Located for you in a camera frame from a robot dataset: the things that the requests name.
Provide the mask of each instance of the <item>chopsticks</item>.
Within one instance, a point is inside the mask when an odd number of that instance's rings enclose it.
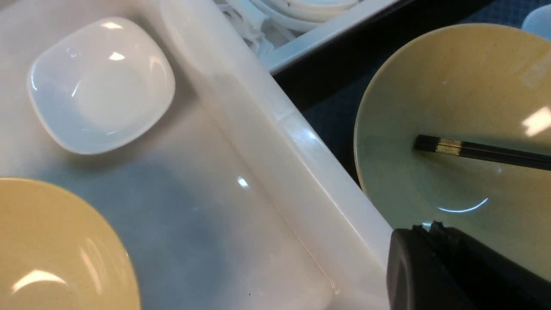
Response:
[[[478,159],[481,161],[551,170],[551,156],[473,142],[419,135],[417,139],[415,139],[413,148],[418,151],[435,152]]]

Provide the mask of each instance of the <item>dish rack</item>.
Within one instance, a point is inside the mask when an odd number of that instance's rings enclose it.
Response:
[[[213,0],[274,74],[398,0]]]

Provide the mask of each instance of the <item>yellow bowl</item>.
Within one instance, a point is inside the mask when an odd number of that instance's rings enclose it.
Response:
[[[140,299],[128,254],[90,205],[0,178],[0,309],[138,310]]]
[[[551,155],[551,43],[490,24],[425,34],[356,119],[361,187],[394,227],[443,221],[551,280],[551,172],[412,150],[420,133]]]

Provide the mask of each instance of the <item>gold chopstick band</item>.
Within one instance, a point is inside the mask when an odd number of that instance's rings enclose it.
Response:
[[[461,147],[461,141],[452,140],[452,139],[440,139],[438,141],[438,144],[445,145],[445,146],[451,146],[451,147]]]
[[[447,146],[447,145],[437,145],[436,146],[436,152],[437,153],[444,153],[448,155],[459,155],[459,151],[461,150],[460,147],[454,147],[454,146]]]

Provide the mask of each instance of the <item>black object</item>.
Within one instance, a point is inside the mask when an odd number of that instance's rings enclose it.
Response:
[[[437,222],[392,233],[387,288],[392,310],[551,309],[551,283]]]
[[[414,149],[478,159],[481,161],[504,163],[522,167],[551,170],[551,156],[528,153],[478,143],[444,139],[419,135],[415,139]]]

